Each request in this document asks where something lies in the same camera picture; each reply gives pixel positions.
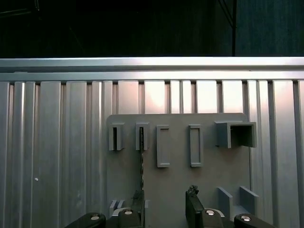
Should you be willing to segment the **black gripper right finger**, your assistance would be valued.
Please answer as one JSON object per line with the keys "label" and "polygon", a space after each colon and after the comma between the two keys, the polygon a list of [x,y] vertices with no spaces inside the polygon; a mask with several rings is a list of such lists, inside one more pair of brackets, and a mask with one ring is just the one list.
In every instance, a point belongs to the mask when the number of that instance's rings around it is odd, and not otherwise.
{"label": "black gripper right finger", "polygon": [[189,228],[273,228],[253,214],[240,213],[233,220],[217,209],[204,208],[198,187],[191,185],[185,193],[185,215]]}

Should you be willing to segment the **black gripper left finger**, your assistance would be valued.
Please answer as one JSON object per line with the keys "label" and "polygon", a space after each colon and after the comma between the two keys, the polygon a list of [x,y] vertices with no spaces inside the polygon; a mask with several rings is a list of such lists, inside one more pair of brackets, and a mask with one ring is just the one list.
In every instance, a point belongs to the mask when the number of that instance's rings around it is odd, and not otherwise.
{"label": "black gripper left finger", "polygon": [[87,213],[67,228],[143,228],[144,191],[136,191],[129,208],[116,209],[110,218],[101,213]]}

